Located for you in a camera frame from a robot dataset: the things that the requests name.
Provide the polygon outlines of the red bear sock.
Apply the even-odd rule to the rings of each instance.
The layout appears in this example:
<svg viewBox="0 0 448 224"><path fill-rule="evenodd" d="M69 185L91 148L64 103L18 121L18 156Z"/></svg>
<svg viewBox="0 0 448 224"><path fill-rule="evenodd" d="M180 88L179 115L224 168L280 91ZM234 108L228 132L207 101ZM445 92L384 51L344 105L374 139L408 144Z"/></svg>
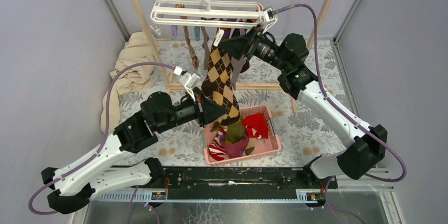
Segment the red bear sock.
<svg viewBox="0 0 448 224"><path fill-rule="evenodd" d="M268 139L269 128L263 114L249 115L242 120L242 124L249 138Z"/></svg>

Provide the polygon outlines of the argyle brown sock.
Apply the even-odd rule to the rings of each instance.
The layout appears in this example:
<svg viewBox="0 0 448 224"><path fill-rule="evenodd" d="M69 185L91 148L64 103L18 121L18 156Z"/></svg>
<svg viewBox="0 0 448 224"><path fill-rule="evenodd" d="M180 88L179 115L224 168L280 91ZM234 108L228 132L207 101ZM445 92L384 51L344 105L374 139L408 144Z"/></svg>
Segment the argyle brown sock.
<svg viewBox="0 0 448 224"><path fill-rule="evenodd" d="M210 53L208 71L201 89L209 99L228 109L217 121L222 126L229 126L240 119L238 100L231 84L233 67L229 55L218 48Z"/></svg>

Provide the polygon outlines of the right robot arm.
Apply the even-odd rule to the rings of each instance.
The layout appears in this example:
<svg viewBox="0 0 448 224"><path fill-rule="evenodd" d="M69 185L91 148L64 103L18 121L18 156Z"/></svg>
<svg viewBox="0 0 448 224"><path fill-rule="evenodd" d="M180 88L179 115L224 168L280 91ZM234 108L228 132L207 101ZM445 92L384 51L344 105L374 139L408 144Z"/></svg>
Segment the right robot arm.
<svg viewBox="0 0 448 224"><path fill-rule="evenodd" d="M253 27L246 34L220 41L218 48L235 59L257 57L281 71L277 80L282 90L313 110L338 136L345 151L317 157L307 164L303 181L318 187L324 178L344 174L358 180L385 157L387 130L355 118L324 88L304 63L309 54L305 39L289 34L280 45Z"/></svg>

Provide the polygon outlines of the green striped sock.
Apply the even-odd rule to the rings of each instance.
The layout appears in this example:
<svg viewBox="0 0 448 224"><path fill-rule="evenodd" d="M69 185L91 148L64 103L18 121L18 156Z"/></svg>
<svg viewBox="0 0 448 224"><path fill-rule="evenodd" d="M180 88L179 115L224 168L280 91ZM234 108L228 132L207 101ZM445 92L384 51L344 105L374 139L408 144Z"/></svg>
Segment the green striped sock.
<svg viewBox="0 0 448 224"><path fill-rule="evenodd" d="M211 129L212 132L220 131L225 136L225 143L234 144L242 140L246 129L243 126L242 119L240 118L233 124L224 126L215 122Z"/></svg>

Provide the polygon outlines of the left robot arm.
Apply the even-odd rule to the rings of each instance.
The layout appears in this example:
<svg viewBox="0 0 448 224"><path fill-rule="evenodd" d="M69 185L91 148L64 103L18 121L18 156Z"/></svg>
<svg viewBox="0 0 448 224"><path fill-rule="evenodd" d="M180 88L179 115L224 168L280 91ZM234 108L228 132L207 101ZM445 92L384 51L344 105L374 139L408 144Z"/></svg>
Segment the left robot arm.
<svg viewBox="0 0 448 224"><path fill-rule="evenodd" d="M69 214L110 191L130 186L164 186L164 168L154 157L113 172L108 168L157 143L157 135L162 132L193 120L204 127L229 112L228 108L207 98L199 88L195 87L192 93L183 96L176 105L168 93L152 93L141 103L138 112L114 129L104 144L64 168L44 169L42 180L52 189L47 196L49 207Z"/></svg>

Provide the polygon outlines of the red white santa sock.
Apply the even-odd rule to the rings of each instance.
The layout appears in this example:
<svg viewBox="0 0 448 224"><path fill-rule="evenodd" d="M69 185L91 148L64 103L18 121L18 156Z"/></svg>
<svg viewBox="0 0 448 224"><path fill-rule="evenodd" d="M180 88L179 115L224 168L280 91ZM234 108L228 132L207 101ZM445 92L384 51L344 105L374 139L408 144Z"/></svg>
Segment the red white santa sock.
<svg viewBox="0 0 448 224"><path fill-rule="evenodd" d="M208 153L215 161L223 161L227 157L228 153L220 141L220 137L225 136L226 132L226 129L217 131L213 141L208 145Z"/></svg>

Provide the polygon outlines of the magenta yellow sock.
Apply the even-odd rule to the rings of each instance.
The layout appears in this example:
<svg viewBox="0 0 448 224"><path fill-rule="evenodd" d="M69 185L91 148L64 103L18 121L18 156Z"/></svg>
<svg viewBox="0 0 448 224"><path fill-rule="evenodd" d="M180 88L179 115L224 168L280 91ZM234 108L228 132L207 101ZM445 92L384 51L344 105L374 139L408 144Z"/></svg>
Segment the magenta yellow sock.
<svg viewBox="0 0 448 224"><path fill-rule="evenodd" d="M246 147L249 143L249 138L246 134L244 134L240 141L236 143L226 143L225 136L221 136L220 141L224 149L227 151L229 158L238 158L244 155Z"/></svg>

